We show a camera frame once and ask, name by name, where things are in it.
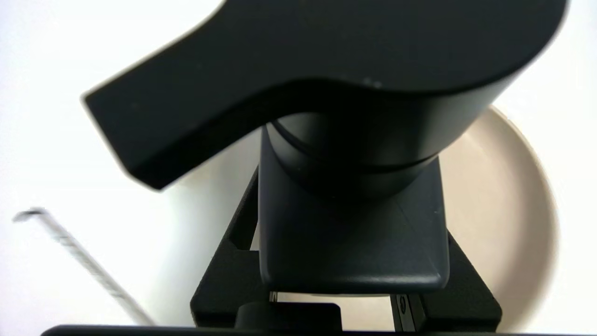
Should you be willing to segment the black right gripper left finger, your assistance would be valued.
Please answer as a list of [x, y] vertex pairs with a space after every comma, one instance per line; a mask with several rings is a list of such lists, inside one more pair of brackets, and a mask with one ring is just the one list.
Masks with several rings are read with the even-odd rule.
[[262, 282], [259, 252], [251, 250], [257, 227], [258, 171], [205, 271], [190, 309], [198, 327], [230, 329], [341, 329], [333, 303], [271, 302]]

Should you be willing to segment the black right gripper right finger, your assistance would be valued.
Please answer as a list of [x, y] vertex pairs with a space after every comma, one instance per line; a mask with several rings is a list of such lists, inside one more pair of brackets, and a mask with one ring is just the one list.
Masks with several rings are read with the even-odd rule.
[[396, 332], [495, 333], [502, 309], [451, 234], [450, 276], [435, 292], [392, 295]]

